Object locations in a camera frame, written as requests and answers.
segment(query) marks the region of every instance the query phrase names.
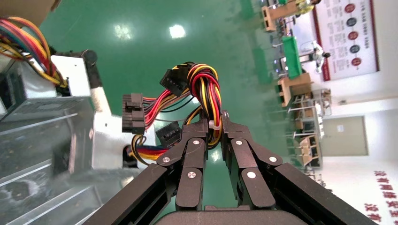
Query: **white wall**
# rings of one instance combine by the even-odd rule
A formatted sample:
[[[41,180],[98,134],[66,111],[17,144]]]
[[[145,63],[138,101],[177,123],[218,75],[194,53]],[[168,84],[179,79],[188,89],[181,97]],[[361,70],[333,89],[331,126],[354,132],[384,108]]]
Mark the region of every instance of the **white wall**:
[[[333,96],[333,105],[340,100],[358,101],[364,99],[384,98],[398,95],[398,17],[395,16],[398,8],[396,0],[374,0],[375,30],[379,52],[380,71],[377,73],[361,75],[346,79],[324,82],[321,75],[314,72],[314,65],[304,65],[314,81],[314,89],[330,88]],[[301,16],[297,19],[296,28],[293,29],[298,37],[298,46],[301,43],[315,38],[312,15]]]
[[[365,127],[369,158],[398,162],[398,110],[366,114]]]
[[[388,178],[398,195],[398,161],[374,161],[368,157],[324,157],[324,167],[319,173],[326,182],[326,188],[332,189],[333,193],[353,206],[356,210],[367,215],[373,212],[365,211],[365,203],[376,204],[382,217],[381,225],[394,224],[398,218],[390,216],[386,201],[397,201],[397,199],[384,198],[383,190],[380,189],[377,178]],[[375,176],[374,171],[385,171],[386,176]]]
[[[323,168],[318,172],[326,182],[326,188],[365,215],[365,203],[376,204],[381,225],[398,220],[390,216],[383,190],[374,171],[385,171],[398,196],[398,110],[366,113],[365,127],[369,156],[323,157]]]

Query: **black connector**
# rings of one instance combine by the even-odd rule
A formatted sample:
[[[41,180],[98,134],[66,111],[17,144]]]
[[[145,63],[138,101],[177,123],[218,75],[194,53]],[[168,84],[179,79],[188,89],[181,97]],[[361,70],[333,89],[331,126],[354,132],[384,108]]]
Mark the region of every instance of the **black connector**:
[[[181,128],[178,122],[172,122],[167,126],[156,131],[156,136],[158,136],[161,145],[164,148],[169,148],[174,143],[180,142],[181,140]]]
[[[177,65],[177,69],[168,69],[160,84],[176,96],[182,95],[187,88],[187,76],[190,65]]]
[[[123,95],[122,132],[143,135],[145,132],[142,93]]]

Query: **red circle icon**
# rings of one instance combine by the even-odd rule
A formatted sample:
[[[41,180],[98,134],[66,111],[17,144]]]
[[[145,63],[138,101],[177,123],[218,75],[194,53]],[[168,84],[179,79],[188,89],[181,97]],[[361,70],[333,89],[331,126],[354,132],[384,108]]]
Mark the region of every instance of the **red circle icon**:
[[[355,40],[357,39],[357,37],[359,36],[358,32],[356,31],[352,31],[348,34],[348,39],[350,40]]]
[[[353,66],[359,66],[361,64],[362,60],[360,58],[355,58],[351,61],[351,64]]]
[[[346,13],[352,13],[355,10],[355,5],[350,3],[345,6],[344,10]]]

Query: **sign board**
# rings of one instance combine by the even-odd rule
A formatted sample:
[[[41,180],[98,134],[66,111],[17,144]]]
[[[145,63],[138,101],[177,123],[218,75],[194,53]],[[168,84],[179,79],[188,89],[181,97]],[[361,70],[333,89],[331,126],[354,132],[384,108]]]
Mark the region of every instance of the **sign board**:
[[[331,53],[325,81],[379,71],[372,0],[322,0],[314,22],[318,43]]]

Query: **door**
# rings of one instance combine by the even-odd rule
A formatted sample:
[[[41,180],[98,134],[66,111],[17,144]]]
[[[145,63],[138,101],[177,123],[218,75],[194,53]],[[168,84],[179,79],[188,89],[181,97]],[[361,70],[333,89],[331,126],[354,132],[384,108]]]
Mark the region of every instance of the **door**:
[[[363,116],[323,120],[323,156],[367,156]]]

